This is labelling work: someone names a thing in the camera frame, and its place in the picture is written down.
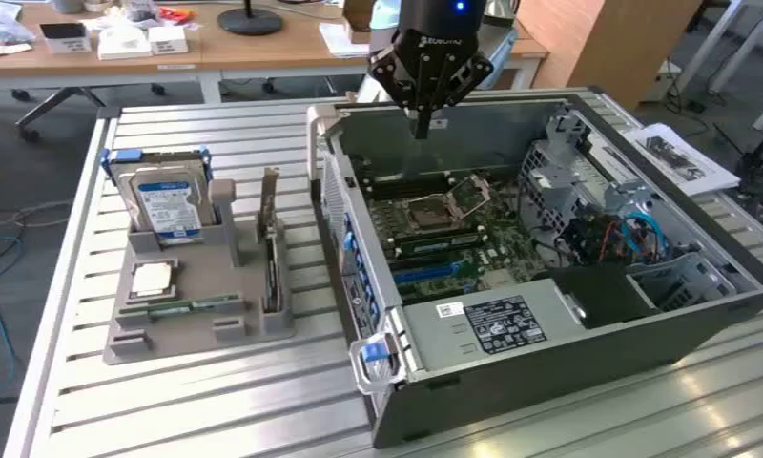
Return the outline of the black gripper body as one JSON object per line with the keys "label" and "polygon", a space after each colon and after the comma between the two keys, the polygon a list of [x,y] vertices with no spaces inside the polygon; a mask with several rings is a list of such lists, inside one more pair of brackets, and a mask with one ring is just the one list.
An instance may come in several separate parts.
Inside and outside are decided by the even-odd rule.
{"label": "black gripper body", "polygon": [[416,85],[416,104],[422,110],[423,55],[454,54],[463,60],[479,52],[478,29],[480,1],[404,1],[392,46]]}

